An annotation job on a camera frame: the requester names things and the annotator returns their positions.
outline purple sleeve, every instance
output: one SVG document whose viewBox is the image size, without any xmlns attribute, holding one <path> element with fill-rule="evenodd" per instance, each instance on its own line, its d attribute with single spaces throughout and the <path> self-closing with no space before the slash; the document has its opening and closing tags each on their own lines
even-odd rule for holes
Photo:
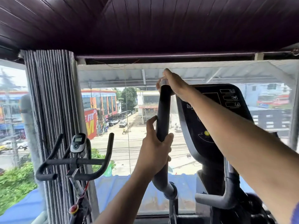
<svg viewBox="0 0 299 224">
<path fill-rule="evenodd" d="M 299 203 L 297 203 L 293 211 L 291 224 L 299 224 Z"/>
</svg>

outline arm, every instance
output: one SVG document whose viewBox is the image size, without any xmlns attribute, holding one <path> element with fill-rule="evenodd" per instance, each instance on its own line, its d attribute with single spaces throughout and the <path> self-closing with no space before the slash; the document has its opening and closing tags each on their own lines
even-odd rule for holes
<svg viewBox="0 0 299 224">
<path fill-rule="evenodd" d="M 207 98 L 166 69 L 173 91 L 191 104 L 216 145 L 279 223 L 299 202 L 299 154 L 279 139 Z"/>
<path fill-rule="evenodd" d="M 131 224 L 134 222 L 148 184 L 167 161 L 171 151 L 173 134 L 166 136 L 163 142 L 156 137 L 153 123 L 156 116 L 147 121 L 147 135 L 142 146 L 136 167 L 122 189 L 117 193 L 94 224 Z"/>
</svg>

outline person's right arm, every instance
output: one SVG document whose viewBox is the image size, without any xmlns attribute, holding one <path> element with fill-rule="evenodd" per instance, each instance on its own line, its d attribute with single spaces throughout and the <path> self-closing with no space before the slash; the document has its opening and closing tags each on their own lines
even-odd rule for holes
<svg viewBox="0 0 299 224">
<path fill-rule="evenodd" d="M 299 154 L 251 121 L 204 96 L 177 74 L 168 69 L 163 74 L 172 90 L 190 103 L 220 151 L 278 222 L 289 224 L 299 202 Z"/>
</svg>

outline gray curtain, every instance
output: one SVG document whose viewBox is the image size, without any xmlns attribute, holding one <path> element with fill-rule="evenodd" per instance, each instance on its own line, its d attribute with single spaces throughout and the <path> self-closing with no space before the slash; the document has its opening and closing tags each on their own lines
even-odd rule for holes
<svg viewBox="0 0 299 224">
<path fill-rule="evenodd" d="M 28 89 L 31 97 L 37 144 L 41 162 L 51 152 L 60 133 L 65 134 L 58 158 L 69 147 L 74 134 L 86 133 L 84 110 L 74 54 L 66 50 L 22 50 L 26 65 Z M 45 197 L 50 224 L 68 223 L 69 207 L 76 200 L 66 166 L 49 168 L 58 173 L 55 181 L 45 182 Z M 89 173 L 91 167 L 85 167 Z M 94 183 L 88 194 L 92 198 L 92 217 L 99 214 Z"/>
</svg>

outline person's left hand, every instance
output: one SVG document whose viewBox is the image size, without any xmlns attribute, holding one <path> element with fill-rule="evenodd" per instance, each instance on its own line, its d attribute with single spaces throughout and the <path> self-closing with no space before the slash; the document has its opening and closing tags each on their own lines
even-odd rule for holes
<svg viewBox="0 0 299 224">
<path fill-rule="evenodd" d="M 157 116 L 152 117 L 147 121 L 147 135 L 142 141 L 142 146 L 138 156 L 135 170 L 147 174 L 153 178 L 158 173 L 167 161 L 171 158 L 168 154 L 171 152 L 171 144 L 174 135 L 172 133 L 165 137 L 163 142 L 160 142 L 156 136 L 153 123 Z"/>
</svg>

